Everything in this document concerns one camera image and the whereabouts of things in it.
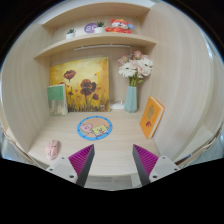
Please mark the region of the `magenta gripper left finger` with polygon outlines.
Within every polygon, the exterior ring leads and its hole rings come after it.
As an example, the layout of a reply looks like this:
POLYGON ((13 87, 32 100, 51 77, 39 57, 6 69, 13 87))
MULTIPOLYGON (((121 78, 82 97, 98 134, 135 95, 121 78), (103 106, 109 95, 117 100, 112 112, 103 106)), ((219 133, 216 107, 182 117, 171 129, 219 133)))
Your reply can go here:
POLYGON ((94 145, 91 144, 69 157, 59 157, 47 168, 47 171, 78 186, 84 187, 94 155, 94 145))

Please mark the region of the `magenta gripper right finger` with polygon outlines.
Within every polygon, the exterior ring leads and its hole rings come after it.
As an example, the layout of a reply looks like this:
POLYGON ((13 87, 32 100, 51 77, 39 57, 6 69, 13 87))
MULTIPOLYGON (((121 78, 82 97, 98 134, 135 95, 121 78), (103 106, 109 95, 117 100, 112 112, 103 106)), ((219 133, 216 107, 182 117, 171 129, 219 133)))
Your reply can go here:
POLYGON ((167 156, 158 157, 136 144, 132 154, 143 186, 180 170, 167 156))

